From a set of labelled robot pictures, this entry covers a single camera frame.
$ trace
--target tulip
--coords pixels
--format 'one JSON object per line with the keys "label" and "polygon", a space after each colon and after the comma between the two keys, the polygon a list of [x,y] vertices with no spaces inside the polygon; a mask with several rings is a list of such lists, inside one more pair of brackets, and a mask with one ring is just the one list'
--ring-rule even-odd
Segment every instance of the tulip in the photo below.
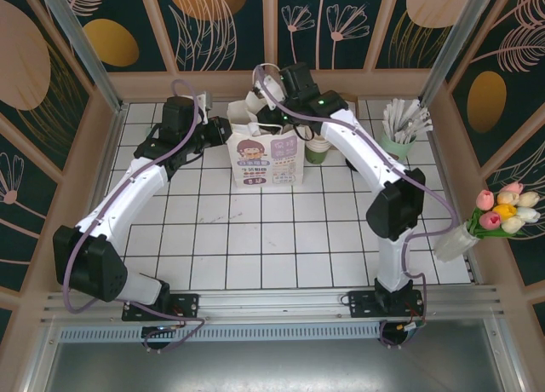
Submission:
{"label": "tulip", "polygon": [[531,207],[517,207],[517,216],[526,223],[535,223],[542,216]]}
{"label": "tulip", "polygon": [[500,215],[502,222],[505,222],[508,218],[517,214],[517,208],[513,205],[498,205],[493,209],[493,211]]}
{"label": "tulip", "polygon": [[515,206],[519,202],[519,194],[515,192],[500,192],[496,200],[499,205]]}
{"label": "tulip", "polygon": [[500,215],[494,211],[488,211],[479,218],[480,225],[486,230],[496,230],[502,223]]}
{"label": "tulip", "polygon": [[522,193],[519,198],[519,206],[534,207],[539,202],[539,195],[536,192]]}
{"label": "tulip", "polygon": [[502,223],[502,229],[505,233],[515,234],[520,228],[522,228],[526,223],[520,219],[518,216],[511,217]]}
{"label": "tulip", "polygon": [[490,210],[494,205],[494,193],[489,190],[482,190],[475,203],[481,210]]}
{"label": "tulip", "polygon": [[504,186],[500,189],[500,192],[513,192],[517,194],[522,193],[522,189],[525,188],[525,185],[518,182],[509,183],[507,186]]}

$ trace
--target green cup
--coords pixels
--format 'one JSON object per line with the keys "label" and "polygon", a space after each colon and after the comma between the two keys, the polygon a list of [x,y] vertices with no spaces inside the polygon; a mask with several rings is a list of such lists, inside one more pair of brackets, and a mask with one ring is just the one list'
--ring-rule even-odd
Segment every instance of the green cup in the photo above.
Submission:
{"label": "green cup", "polygon": [[415,140],[416,138],[410,143],[397,143],[390,141],[390,139],[386,136],[386,133],[382,132],[382,138],[378,144],[382,149],[389,153],[392,158],[402,161],[407,158],[407,153],[409,153],[410,149],[415,144]]}
{"label": "green cup", "polygon": [[311,164],[322,164],[327,156],[327,151],[314,152],[312,149],[305,147],[305,157]]}

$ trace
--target grid floor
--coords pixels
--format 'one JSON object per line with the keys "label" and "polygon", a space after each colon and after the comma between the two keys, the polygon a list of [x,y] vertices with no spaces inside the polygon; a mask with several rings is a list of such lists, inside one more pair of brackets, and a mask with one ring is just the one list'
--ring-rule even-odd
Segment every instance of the grid floor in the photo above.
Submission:
{"label": "grid floor", "polygon": [[[358,103],[361,123],[375,138],[386,103]],[[130,106],[108,192],[160,121],[162,106]],[[226,111],[226,102],[216,102],[211,114],[225,117]],[[430,144],[420,139],[406,164],[418,166],[427,185],[444,194]],[[301,186],[241,189],[232,179],[227,147],[215,147],[180,169],[148,202],[130,227],[124,262],[178,291],[369,285],[378,269],[378,243],[365,220],[370,203],[364,179],[336,150],[322,165],[306,163]],[[447,217],[426,195],[416,231],[445,227]],[[434,258],[435,240],[411,242],[410,271],[423,271],[430,284],[471,282],[463,257],[448,263]]]}

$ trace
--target metal base plate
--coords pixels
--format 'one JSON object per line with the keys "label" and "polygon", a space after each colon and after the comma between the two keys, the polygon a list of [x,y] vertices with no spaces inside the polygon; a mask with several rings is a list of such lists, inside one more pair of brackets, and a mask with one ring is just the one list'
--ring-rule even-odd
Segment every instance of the metal base plate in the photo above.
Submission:
{"label": "metal base plate", "polygon": [[407,291],[403,300],[392,305],[388,313],[375,300],[374,290],[350,291],[347,297],[352,318],[410,317],[410,309],[407,304],[419,315],[424,312],[422,294],[418,290]]}
{"label": "metal base plate", "polygon": [[[180,317],[195,318],[198,312],[198,294],[171,294],[168,311]],[[149,314],[130,304],[123,308],[121,320],[126,322],[135,321],[166,321],[165,318]]]}

